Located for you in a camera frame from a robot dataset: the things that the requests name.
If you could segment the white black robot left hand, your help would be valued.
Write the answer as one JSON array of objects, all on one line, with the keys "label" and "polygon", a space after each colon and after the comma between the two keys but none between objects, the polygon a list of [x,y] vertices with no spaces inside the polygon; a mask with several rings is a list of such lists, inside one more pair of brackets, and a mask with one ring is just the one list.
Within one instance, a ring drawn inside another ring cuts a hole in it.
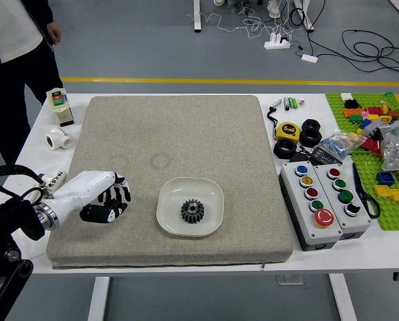
[{"label": "white black robot left hand", "polygon": [[82,221],[111,223],[121,216],[129,202],[131,194],[124,177],[113,171],[83,171],[43,204],[60,224],[74,212],[80,214]]}]

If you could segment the person's left hand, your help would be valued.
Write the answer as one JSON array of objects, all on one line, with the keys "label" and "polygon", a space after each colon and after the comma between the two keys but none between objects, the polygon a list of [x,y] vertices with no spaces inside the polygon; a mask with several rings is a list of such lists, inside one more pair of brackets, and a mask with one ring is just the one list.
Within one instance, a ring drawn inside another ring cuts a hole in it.
[{"label": "person's left hand", "polygon": [[61,42],[61,29],[59,25],[55,22],[48,23],[47,30],[53,44],[58,45]]}]

